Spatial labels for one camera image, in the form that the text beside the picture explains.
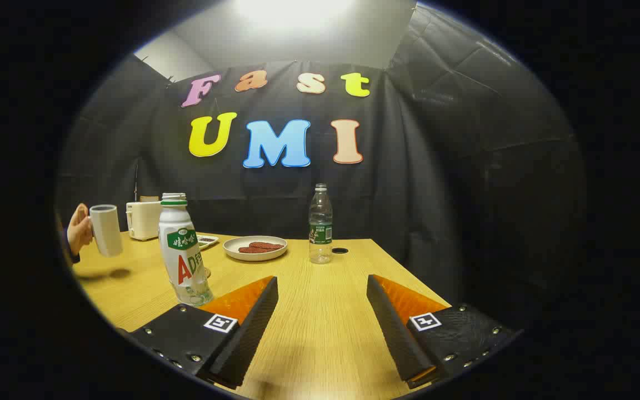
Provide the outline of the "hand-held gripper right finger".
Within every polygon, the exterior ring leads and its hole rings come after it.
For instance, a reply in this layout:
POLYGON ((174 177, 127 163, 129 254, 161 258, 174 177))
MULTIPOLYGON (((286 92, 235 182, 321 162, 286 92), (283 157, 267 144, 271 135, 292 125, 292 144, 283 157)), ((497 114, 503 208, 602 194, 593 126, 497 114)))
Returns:
POLYGON ((445 306, 379 275, 368 277, 367 298, 410 389, 464 375, 521 334, 470 304, 445 306))

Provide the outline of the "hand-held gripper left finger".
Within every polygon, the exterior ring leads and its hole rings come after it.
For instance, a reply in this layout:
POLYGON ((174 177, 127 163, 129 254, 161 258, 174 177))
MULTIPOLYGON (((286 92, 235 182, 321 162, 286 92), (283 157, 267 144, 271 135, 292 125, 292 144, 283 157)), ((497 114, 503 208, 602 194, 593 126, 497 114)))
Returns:
POLYGON ((140 328, 119 333, 175 369, 228 389, 242 385, 278 302, 275 276, 201 307, 178 304, 140 328))

